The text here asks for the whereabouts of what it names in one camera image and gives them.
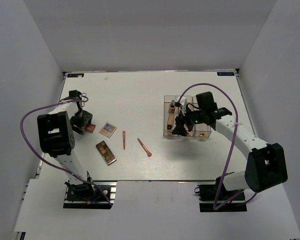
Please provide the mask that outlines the pink blush palette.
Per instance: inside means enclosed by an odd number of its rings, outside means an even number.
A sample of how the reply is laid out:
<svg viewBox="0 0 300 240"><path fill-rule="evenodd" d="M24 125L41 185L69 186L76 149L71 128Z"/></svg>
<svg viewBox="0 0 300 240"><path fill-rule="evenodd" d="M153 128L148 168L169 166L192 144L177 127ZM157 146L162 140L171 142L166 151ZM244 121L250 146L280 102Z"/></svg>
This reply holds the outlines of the pink blush palette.
<svg viewBox="0 0 300 240"><path fill-rule="evenodd" d="M84 127L84 130L85 130L86 132L88 132L88 133L93 133L93 132L95 131L95 129L96 129L96 125L91 124L91 123L87 124L87 125Z"/></svg>

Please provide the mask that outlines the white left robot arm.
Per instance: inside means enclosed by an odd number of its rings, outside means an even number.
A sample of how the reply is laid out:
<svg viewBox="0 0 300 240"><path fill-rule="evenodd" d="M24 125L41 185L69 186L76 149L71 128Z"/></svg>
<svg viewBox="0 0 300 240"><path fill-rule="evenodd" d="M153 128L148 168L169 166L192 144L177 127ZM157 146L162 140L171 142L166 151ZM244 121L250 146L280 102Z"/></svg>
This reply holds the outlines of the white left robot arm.
<svg viewBox="0 0 300 240"><path fill-rule="evenodd" d="M37 117L40 148L58 162L58 167L66 172L71 185L89 181L90 177L74 151L76 140L71 119L83 123L83 116L81 103L63 102L49 113Z"/></svg>

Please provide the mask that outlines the long clear eyeshadow palette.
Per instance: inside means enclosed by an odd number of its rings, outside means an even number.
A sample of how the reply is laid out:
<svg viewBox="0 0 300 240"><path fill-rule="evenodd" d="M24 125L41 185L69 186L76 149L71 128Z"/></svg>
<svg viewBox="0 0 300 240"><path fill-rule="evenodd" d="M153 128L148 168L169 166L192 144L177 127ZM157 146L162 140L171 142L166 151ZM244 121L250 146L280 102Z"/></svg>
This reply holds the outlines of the long clear eyeshadow palette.
<svg viewBox="0 0 300 240"><path fill-rule="evenodd" d="M193 127L194 127L193 125L188 125L188 126L187 126L188 132L191 132L191 131L193 130Z"/></svg>

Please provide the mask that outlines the glitter eyeshadow palette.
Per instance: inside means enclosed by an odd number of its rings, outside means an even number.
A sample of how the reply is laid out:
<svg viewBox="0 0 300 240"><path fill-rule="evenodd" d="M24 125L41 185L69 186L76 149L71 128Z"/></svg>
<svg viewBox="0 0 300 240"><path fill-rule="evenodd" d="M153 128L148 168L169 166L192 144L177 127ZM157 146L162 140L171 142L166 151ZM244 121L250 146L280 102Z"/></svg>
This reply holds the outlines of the glitter eyeshadow palette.
<svg viewBox="0 0 300 240"><path fill-rule="evenodd" d="M106 122L105 125L100 129L99 133L107 138L110 138L116 130L117 127L115 125Z"/></svg>

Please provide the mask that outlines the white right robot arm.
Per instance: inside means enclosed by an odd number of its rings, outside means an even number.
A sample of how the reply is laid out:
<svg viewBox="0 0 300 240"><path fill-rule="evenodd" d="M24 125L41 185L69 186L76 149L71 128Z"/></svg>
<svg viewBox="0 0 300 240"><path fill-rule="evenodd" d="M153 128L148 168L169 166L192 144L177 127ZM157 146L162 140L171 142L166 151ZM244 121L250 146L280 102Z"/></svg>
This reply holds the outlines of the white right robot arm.
<svg viewBox="0 0 300 240"><path fill-rule="evenodd" d="M288 180L283 147L278 143L267 143L240 125L232 112L219 108L211 92L196 95L197 106L191 110L186 97L176 96L173 104L180 108L175 118L172 134L187 136L198 124L210 126L222 134L247 160L244 171L228 173L215 188L216 195L226 200L236 190L250 189L255 193L280 185Z"/></svg>

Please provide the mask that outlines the square foundation bottle black pump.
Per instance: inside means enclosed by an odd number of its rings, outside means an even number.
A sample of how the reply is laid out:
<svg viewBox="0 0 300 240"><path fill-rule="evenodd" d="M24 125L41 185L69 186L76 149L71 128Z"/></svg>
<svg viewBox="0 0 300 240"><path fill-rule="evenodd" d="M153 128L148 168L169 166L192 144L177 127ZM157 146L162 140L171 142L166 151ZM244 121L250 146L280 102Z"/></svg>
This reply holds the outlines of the square foundation bottle black pump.
<svg viewBox="0 0 300 240"><path fill-rule="evenodd" d="M171 130L174 124L175 116L173 114L169 114L167 118L166 129Z"/></svg>

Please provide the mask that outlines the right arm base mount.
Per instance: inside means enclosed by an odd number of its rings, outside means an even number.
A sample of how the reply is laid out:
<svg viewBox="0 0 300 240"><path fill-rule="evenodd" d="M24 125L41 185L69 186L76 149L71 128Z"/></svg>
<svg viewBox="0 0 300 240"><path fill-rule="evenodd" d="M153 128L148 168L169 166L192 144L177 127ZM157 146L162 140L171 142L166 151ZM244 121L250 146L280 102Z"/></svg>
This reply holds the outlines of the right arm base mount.
<svg viewBox="0 0 300 240"><path fill-rule="evenodd" d="M245 194L240 190L226 191L225 188L222 187L217 205L222 204L234 195L236 195L236 198L228 201L218 210L214 210L213 208L217 193L217 186L215 184L200 184L194 189L194 193L198 196L199 210L201 213L236 213L247 211Z"/></svg>

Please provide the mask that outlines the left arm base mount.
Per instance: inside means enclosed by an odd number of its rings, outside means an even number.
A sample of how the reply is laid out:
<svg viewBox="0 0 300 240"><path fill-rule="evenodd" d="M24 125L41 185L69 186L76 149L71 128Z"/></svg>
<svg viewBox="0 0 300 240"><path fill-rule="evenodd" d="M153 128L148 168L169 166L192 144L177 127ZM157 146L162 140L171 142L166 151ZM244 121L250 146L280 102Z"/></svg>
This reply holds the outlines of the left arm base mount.
<svg viewBox="0 0 300 240"><path fill-rule="evenodd" d="M88 187L83 187L83 184L79 185L81 189L77 186L71 186L69 182L66 184L66 192L64 196L63 208L64 209L94 209L94 210L110 210L112 207L103 196L109 199L113 204L116 191L117 191L117 182L97 182L94 181L100 189L97 189L95 186L92 189Z"/></svg>

